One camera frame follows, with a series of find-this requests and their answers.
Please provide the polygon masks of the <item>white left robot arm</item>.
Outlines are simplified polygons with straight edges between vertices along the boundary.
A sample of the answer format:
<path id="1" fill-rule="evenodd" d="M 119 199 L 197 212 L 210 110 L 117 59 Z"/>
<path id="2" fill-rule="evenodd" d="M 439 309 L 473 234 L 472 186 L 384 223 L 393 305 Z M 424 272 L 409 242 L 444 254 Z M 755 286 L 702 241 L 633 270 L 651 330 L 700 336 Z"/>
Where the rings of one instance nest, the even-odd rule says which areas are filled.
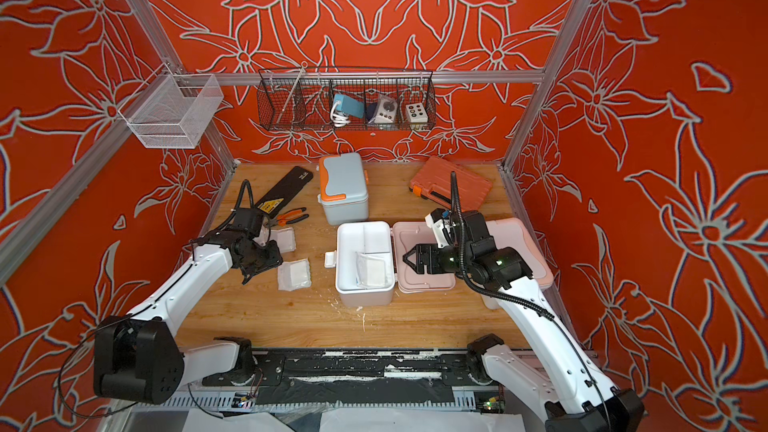
<path id="1" fill-rule="evenodd" d="M 236 385 L 255 379 L 250 340 L 223 336 L 183 349 L 176 335 L 208 289 L 231 269 L 249 282 L 282 264 L 275 240 L 257 241 L 266 218 L 256 207 L 250 183 L 243 181 L 229 216 L 193 240 L 186 262 L 127 314 L 109 316 L 97 327 L 93 349 L 97 396 L 162 404 L 179 387 L 207 377 L 219 375 Z"/>

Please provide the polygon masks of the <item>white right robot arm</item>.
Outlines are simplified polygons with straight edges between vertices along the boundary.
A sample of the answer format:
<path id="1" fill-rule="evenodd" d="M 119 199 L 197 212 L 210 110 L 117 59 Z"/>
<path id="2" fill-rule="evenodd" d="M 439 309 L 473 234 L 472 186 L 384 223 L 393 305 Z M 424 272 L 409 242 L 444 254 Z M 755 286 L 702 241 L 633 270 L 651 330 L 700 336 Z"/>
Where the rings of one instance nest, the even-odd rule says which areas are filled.
<path id="1" fill-rule="evenodd" d="M 495 334 L 468 346 L 481 380 L 496 382 L 535 413 L 547 431 L 636 431 L 645 407 L 632 389 L 620 389 L 590 359 L 556 315 L 537 275 L 545 259 L 521 223 L 493 235 L 477 210 L 461 203 L 450 174 L 450 204 L 426 219 L 434 243 L 414 245 L 403 262 L 419 275 L 450 274 L 503 309 L 541 366 L 534 368 Z"/>

